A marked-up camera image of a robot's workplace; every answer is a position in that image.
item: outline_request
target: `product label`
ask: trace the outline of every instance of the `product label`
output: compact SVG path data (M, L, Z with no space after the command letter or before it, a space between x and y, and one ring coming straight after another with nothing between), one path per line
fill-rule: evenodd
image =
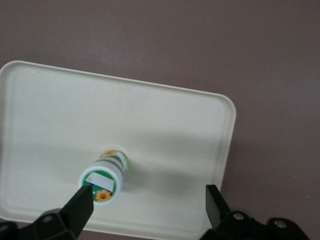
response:
M113 197L117 190L115 179L104 170L95 170L84 176L83 186L92 186L92 197L96 203L104 203Z
M106 151L104 154L101 155L100 161L106 161L108 163L111 163L115 165L120 172L125 174L128 170L129 161L127 156L118 150L109 150Z

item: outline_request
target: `brown table surface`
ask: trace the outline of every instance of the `brown table surface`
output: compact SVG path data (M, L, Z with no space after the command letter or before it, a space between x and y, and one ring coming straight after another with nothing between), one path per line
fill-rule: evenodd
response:
M0 67L13 60L230 97L226 201L319 238L320 1L2 0Z

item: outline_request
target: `white tray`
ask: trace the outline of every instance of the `white tray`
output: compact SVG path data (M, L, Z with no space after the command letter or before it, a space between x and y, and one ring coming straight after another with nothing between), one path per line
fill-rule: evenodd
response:
M221 187L236 110L226 96L13 61L0 70L0 216L61 208L108 148L130 160L119 198L85 229L194 240L210 228L206 184Z

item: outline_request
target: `small cylindrical container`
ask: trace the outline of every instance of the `small cylindrical container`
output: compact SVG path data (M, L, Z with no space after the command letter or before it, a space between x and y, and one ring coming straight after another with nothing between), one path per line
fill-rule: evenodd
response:
M122 151L108 150L98 161L84 170L79 179L79 188L92 186L95 205L112 203L120 194L123 176L128 171L128 167L128 158Z

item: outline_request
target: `white label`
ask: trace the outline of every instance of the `white label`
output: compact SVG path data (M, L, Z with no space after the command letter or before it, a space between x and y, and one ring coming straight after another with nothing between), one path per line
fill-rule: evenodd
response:
M110 192L114 191L115 181L105 176L102 176L96 172L90 173L89 176L85 179L88 183L97 185L101 188L104 188Z

